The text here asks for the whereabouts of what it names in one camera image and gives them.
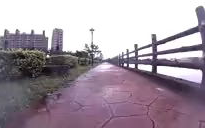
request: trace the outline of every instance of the green grass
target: green grass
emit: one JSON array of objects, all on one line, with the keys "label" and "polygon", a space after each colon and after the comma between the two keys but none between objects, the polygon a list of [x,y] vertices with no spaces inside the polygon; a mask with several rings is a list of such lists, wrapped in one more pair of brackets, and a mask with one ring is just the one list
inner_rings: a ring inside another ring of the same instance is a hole
[{"label": "green grass", "polygon": [[47,93],[52,93],[61,87],[68,87],[69,82],[88,71],[90,66],[77,66],[68,75],[40,76],[35,79],[0,82],[0,124],[12,113],[28,107],[41,99]]}]

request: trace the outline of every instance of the walkway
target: walkway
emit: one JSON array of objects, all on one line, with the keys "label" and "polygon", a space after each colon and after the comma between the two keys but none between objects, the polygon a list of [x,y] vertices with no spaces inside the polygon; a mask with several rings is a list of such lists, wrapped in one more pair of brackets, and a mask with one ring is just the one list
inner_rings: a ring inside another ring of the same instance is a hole
[{"label": "walkway", "polygon": [[23,128],[205,128],[205,104],[104,63]]}]

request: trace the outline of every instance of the sky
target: sky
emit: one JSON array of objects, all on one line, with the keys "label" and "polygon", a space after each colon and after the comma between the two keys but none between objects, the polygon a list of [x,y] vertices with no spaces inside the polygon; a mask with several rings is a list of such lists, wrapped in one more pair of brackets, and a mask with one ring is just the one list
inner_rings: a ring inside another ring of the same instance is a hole
[{"label": "sky", "polygon": [[[63,49],[82,50],[90,43],[90,28],[94,28],[94,43],[104,57],[114,57],[134,44],[151,43],[151,34],[164,39],[197,26],[195,8],[205,0],[0,0],[0,35],[4,29],[14,33],[46,31],[51,44],[52,30],[64,31]],[[194,34],[158,46],[158,51],[201,43]],[[151,49],[139,54],[149,53]],[[171,54],[160,58],[201,56],[201,52]]]}]

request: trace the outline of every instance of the hedge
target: hedge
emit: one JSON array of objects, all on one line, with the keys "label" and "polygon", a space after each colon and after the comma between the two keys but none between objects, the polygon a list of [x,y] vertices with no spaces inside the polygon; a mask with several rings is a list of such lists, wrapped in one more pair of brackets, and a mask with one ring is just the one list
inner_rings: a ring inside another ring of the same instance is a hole
[{"label": "hedge", "polygon": [[36,77],[45,65],[45,58],[45,54],[40,51],[0,50],[0,79]]},{"label": "hedge", "polygon": [[88,58],[79,58],[79,65],[89,65],[90,59]]},{"label": "hedge", "polygon": [[15,51],[12,58],[23,75],[30,77],[38,76],[46,63],[46,55],[36,50]]},{"label": "hedge", "polygon": [[47,65],[68,65],[74,68],[78,64],[78,58],[72,55],[53,55],[46,59]]}]

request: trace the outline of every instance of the tall building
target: tall building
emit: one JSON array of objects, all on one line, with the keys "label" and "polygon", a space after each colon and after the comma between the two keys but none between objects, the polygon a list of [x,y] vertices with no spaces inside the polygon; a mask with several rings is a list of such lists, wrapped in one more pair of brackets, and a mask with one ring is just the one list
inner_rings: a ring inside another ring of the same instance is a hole
[{"label": "tall building", "polygon": [[52,33],[51,50],[62,51],[63,49],[63,30],[55,28]]},{"label": "tall building", "polygon": [[15,33],[9,33],[6,29],[4,36],[0,36],[0,48],[2,49],[36,49],[41,51],[48,50],[48,37],[45,36],[45,31],[42,34],[35,34],[31,30],[30,34],[20,33],[16,29]]}]

